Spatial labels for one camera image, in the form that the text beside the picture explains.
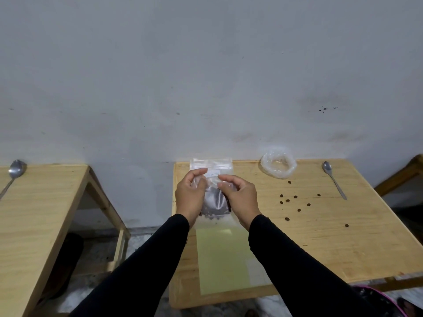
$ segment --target metal spoon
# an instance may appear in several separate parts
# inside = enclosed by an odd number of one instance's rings
[[[0,193],[0,200],[6,193],[7,189],[9,189],[13,181],[16,178],[19,178],[20,176],[22,176],[25,173],[25,170],[26,170],[26,163],[24,163],[23,161],[15,160],[14,162],[12,162],[9,168],[9,176],[10,178],[12,178],[12,180],[9,181],[9,183],[4,187],[3,191]]]
[[[328,175],[330,175],[330,177],[332,178],[333,182],[336,185],[336,188],[338,188],[338,191],[341,194],[342,198],[344,198],[346,200],[346,196],[343,193],[341,187],[338,186],[338,184],[336,183],[335,178],[332,176],[332,166],[330,165],[330,163],[328,161],[325,161],[324,163],[321,164],[321,167],[323,168],[323,171],[325,171],[325,173],[327,173]]]

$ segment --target black sleeve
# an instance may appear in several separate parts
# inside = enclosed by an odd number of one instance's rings
[[[189,231],[180,214],[170,217],[71,312],[76,316],[154,316],[178,266]]]
[[[265,216],[254,218],[248,241],[293,317],[377,316],[373,307],[347,283]]]

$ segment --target marble floor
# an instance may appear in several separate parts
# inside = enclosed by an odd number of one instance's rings
[[[127,256],[130,256],[140,247],[150,234],[134,236],[128,244]],[[115,251],[116,238],[96,238],[88,239],[84,243],[84,251],[80,262],[104,262],[112,260]],[[67,313],[72,311],[91,291],[96,287],[106,275],[91,275],[72,277],[69,287],[60,298],[49,300],[41,307],[37,307],[30,317],[56,316],[57,313]],[[423,288],[413,288],[387,292],[390,298],[403,297],[415,305],[423,308]],[[256,309],[261,317],[285,317],[291,316],[289,310],[283,303],[280,296],[267,296],[255,299],[237,300],[228,303],[196,307],[191,309],[176,310],[169,305],[169,294],[166,289],[163,294],[156,317],[243,317],[248,309]]]

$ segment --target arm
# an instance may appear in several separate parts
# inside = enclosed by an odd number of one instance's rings
[[[243,227],[253,254],[264,266],[293,316],[377,316],[373,308],[333,272],[302,250],[263,216],[258,209],[256,187],[242,178],[220,175],[220,190]]]
[[[191,187],[191,182],[206,172],[207,168],[202,168],[186,174],[176,187],[176,214],[99,284],[70,317],[154,316],[203,205],[206,181],[200,179],[197,188]]]

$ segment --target rolled plastic bag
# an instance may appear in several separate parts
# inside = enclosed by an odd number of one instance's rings
[[[260,164],[268,174],[279,179],[288,178],[297,167],[297,162],[287,147],[272,147],[264,154]]]
[[[227,228],[241,226],[238,218],[233,213],[229,200],[217,187],[221,180],[218,175],[233,175],[234,166],[232,159],[191,159],[189,170],[208,168],[204,175],[207,180],[206,194],[204,196],[203,207],[200,215],[195,221],[194,228]],[[195,177],[191,186],[198,187],[200,177]],[[236,190],[236,187],[230,183],[230,187]]]

